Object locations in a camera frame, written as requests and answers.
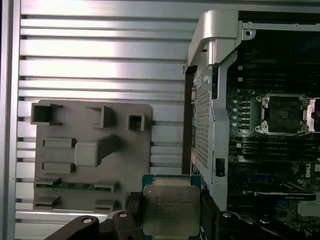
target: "slotted metal wall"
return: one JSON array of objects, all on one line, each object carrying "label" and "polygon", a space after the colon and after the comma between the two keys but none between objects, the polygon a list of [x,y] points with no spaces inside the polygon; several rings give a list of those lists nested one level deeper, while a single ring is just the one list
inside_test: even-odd
[{"label": "slotted metal wall", "polygon": [[30,125],[31,103],[40,99],[72,99],[150,104],[153,108],[150,172],[180,174],[184,59],[200,15],[211,9],[319,12],[318,7],[250,4],[6,2],[14,2],[16,44],[12,47],[11,130],[9,155],[5,159],[9,172],[2,172],[9,176],[5,183],[8,195],[1,204],[7,204],[8,238],[14,235],[20,240],[44,239],[84,214],[32,210],[36,126]]}]

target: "silver metal bracket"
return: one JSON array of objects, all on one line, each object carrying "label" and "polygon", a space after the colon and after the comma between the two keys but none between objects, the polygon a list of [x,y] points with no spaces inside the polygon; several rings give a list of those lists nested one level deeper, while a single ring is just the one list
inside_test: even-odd
[{"label": "silver metal bracket", "polygon": [[238,11],[210,10],[199,19],[189,45],[186,65],[196,65],[197,55],[207,45],[207,65],[218,65],[242,40]]}]

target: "perforated metal panel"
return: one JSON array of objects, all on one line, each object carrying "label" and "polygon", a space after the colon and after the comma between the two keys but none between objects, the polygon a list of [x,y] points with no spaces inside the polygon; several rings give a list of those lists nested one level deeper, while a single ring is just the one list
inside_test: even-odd
[{"label": "perforated metal panel", "polygon": [[206,91],[197,85],[196,116],[197,127],[195,137],[196,160],[208,168],[208,137],[211,91]]}]

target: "horizontal metal slat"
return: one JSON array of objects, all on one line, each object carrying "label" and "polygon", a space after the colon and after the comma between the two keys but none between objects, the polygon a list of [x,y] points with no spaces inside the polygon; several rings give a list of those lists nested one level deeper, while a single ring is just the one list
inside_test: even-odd
[{"label": "horizontal metal slat", "polygon": [[[26,151],[18,150],[21,155],[25,154]],[[170,169],[170,165],[182,164],[181,155],[151,155],[150,162],[154,164],[163,164],[165,167]],[[35,177],[35,163],[33,162],[17,162],[16,163],[16,177],[18,179],[33,179]]]},{"label": "horizontal metal slat", "polygon": [[49,16],[95,16],[95,17],[135,17],[199,19],[208,10],[242,10],[271,12],[319,13],[317,6],[292,6],[292,2],[281,6],[273,4],[248,4],[238,0],[238,4],[226,3],[185,3],[185,2],[145,2],[145,1],[94,1],[94,0],[22,0],[23,15]]},{"label": "horizontal metal slat", "polygon": [[18,150],[16,152],[16,157],[19,159],[34,159],[36,157],[36,152],[31,150]]},{"label": "horizontal metal slat", "polygon": [[21,14],[198,19],[213,4],[143,1],[22,0]]},{"label": "horizontal metal slat", "polygon": [[152,21],[152,20],[89,20],[89,19],[21,19],[22,29],[55,28],[55,29],[91,29],[91,30],[133,30],[133,31],[175,31],[194,33],[198,20],[194,22]]},{"label": "horizontal metal slat", "polygon": [[22,223],[15,224],[15,239],[43,240],[62,228],[64,224]]},{"label": "horizontal metal slat", "polygon": [[182,155],[151,155],[150,163],[182,166]]},{"label": "horizontal metal slat", "polygon": [[36,149],[36,142],[18,141],[16,148],[17,149],[25,149],[25,150],[35,150]]},{"label": "horizontal metal slat", "polygon": [[184,80],[183,64],[84,60],[21,60],[20,76]]},{"label": "horizontal metal slat", "polygon": [[150,167],[150,174],[180,175],[181,167]]},{"label": "horizontal metal slat", "polygon": [[101,100],[148,100],[148,101],[175,101],[184,99],[182,93],[148,93],[124,91],[81,91],[81,90],[32,90],[20,89],[19,97],[38,98],[72,98],[72,99],[101,99]]},{"label": "horizontal metal slat", "polygon": [[106,220],[106,214],[97,214],[92,211],[67,211],[67,210],[17,210],[15,212],[15,218],[24,221],[37,221],[37,222],[59,222],[68,223],[73,219],[83,216],[90,215],[99,219],[100,223]]},{"label": "horizontal metal slat", "polygon": [[182,147],[180,146],[152,146],[151,154],[158,155],[182,155]]},{"label": "horizontal metal slat", "polygon": [[182,143],[182,126],[153,126],[151,132],[151,142],[155,143]]},{"label": "horizontal metal slat", "polygon": [[128,58],[183,61],[189,43],[94,40],[21,40],[22,56],[72,58]]},{"label": "horizontal metal slat", "polygon": [[[21,150],[35,150],[36,142],[18,141],[17,148]],[[155,155],[182,155],[181,146],[151,146],[150,153]]]},{"label": "horizontal metal slat", "polygon": [[32,210],[34,206],[30,202],[16,202],[15,203],[16,210]]},{"label": "horizontal metal slat", "polygon": [[83,29],[37,29],[22,28],[24,36],[39,37],[79,37],[79,38],[116,38],[116,39],[164,39],[191,40],[192,32],[173,31],[129,31],[129,30],[83,30]]},{"label": "horizontal metal slat", "polygon": [[[181,167],[150,167],[150,174],[179,175],[181,173]],[[32,182],[17,182],[15,194],[17,199],[34,199],[34,184]]]},{"label": "horizontal metal slat", "polygon": [[34,184],[32,182],[17,182],[15,184],[15,198],[34,199]]},{"label": "horizontal metal slat", "polygon": [[[18,117],[31,116],[31,103],[30,101],[18,102]],[[169,121],[169,122],[183,122],[184,121],[184,106],[183,104],[150,104],[152,107],[152,120],[153,121]]]},{"label": "horizontal metal slat", "polygon": [[33,162],[17,162],[16,178],[18,179],[34,179],[35,164]]},{"label": "horizontal metal slat", "polygon": [[[19,138],[35,138],[37,126],[31,125],[26,121],[18,122]],[[183,127],[182,126],[152,126],[151,141],[157,143],[182,143]]]},{"label": "horizontal metal slat", "polygon": [[99,90],[99,91],[146,91],[183,93],[185,90],[182,81],[172,83],[146,83],[135,82],[110,82],[110,81],[77,81],[77,80],[20,80],[21,89],[63,89],[63,90]]}]

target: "cpu socket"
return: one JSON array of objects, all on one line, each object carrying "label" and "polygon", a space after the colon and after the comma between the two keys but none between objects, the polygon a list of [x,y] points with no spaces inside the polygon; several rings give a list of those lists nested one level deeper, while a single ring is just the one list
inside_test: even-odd
[{"label": "cpu socket", "polygon": [[266,135],[296,135],[308,132],[304,95],[268,93],[256,97],[261,103],[260,125],[254,130]]}]

